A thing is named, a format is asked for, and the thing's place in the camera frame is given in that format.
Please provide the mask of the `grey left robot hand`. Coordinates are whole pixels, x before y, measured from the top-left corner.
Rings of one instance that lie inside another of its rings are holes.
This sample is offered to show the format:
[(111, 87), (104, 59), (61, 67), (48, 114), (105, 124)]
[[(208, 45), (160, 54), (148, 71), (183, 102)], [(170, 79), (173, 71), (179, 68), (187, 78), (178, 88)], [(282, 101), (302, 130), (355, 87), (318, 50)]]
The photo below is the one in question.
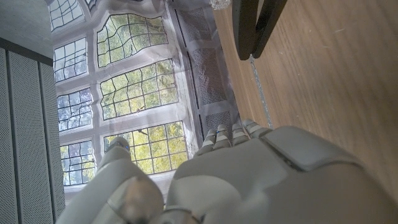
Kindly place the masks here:
[(59, 223), (396, 223), (397, 203), (359, 159), (295, 126), (210, 130), (167, 195), (122, 137)]

